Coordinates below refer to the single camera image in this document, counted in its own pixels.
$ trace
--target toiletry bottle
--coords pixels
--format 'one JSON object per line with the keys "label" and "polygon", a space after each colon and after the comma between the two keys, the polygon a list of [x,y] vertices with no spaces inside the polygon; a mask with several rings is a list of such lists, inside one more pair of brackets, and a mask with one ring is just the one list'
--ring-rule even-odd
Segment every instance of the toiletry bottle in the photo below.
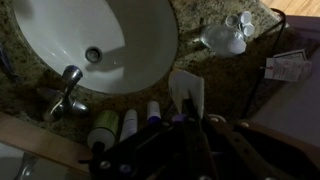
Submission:
{"label": "toiletry bottle", "polygon": [[243,33],[225,25],[209,24],[200,35],[201,42],[221,57],[233,57],[246,50]]}
{"label": "toiletry bottle", "polygon": [[135,134],[138,130],[138,115],[137,111],[130,109],[124,117],[120,142]]}
{"label": "toiletry bottle", "polygon": [[103,111],[93,124],[93,128],[88,135],[89,147],[96,151],[106,151],[115,143],[115,136],[118,131],[119,116],[114,111]]}
{"label": "toiletry bottle", "polygon": [[159,103],[156,101],[150,101],[148,104],[148,124],[152,124],[161,120]]}

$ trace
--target countertop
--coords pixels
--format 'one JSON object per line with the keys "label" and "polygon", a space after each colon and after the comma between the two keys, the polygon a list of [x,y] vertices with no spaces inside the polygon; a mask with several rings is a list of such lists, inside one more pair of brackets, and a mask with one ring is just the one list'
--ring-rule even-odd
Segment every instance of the countertop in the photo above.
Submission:
{"label": "countertop", "polygon": [[[60,76],[49,68],[23,37],[11,7],[13,0],[0,0],[0,41],[17,74],[24,78],[20,85],[11,84],[0,73],[0,111],[44,128],[72,141],[85,143],[95,115],[114,110],[123,119],[129,108],[139,114],[139,128],[146,125],[146,109],[150,100],[158,101],[164,113],[172,104],[168,92],[168,73],[153,86],[125,95],[96,93],[77,86],[74,96],[92,111],[89,117],[66,117],[57,122],[43,122],[41,114],[46,102],[36,93],[37,87],[57,87]],[[274,35],[263,42],[253,41],[278,22],[277,16],[258,0],[171,0],[179,31],[179,47],[172,68],[187,70],[205,79],[205,108],[233,120],[240,116],[257,71],[270,53]],[[253,14],[255,34],[247,39],[244,54],[221,59],[211,54],[198,40],[201,28],[209,23],[222,23],[227,15],[243,11]]]}

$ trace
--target wooden board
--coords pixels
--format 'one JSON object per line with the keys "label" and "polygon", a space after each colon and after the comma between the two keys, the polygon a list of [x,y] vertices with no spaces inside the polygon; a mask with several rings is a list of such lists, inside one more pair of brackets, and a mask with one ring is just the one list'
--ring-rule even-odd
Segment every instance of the wooden board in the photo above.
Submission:
{"label": "wooden board", "polygon": [[74,170],[88,172],[79,159],[90,159],[90,149],[0,112],[0,141]]}
{"label": "wooden board", "polygon": [[284,11],[287,15],[320,17],[319,0],[261,0],[267,6]]}

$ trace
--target white sink basin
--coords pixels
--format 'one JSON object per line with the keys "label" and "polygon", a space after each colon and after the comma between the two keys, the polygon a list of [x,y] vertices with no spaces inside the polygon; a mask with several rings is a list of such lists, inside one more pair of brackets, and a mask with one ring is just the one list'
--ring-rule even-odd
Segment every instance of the white sink basin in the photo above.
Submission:
{"label": "white sink basin", "polygon": [[[18,175],[23,158],[23,151],[0,143],[0,179],[13,180]],[[33,166],[30,176],[26,180],[90,180],[86,176],[71,172],[67,167],[61,166],[46,159],[39,158]]]}
{"label": "white sink basin", "polygon": [[[78,66],[84,74],[79,84],[91,90],[147,88],[176,54],[177,25],[167,0],[14,0],[13,6],[39,57],[59,74]],[[90,47],[100,51],[99,62],[86,58]]]}

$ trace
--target paper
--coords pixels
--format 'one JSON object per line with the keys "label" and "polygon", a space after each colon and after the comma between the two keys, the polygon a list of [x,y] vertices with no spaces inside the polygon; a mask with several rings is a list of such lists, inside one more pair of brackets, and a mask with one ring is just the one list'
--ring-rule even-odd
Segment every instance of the paper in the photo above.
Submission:
{"label": "paper", "polygon": [[204,79],[182,70],[174,70],[169,76],[170,95],[179,113],[182,113],[182,101],[192,99],[200,119],[204,110]]}
{"label": "paper", "polygon": [[297,50],[267,58],[265,69],[267,79],[296,82],[309,76],[312,63],[307,61],[304,50]]}

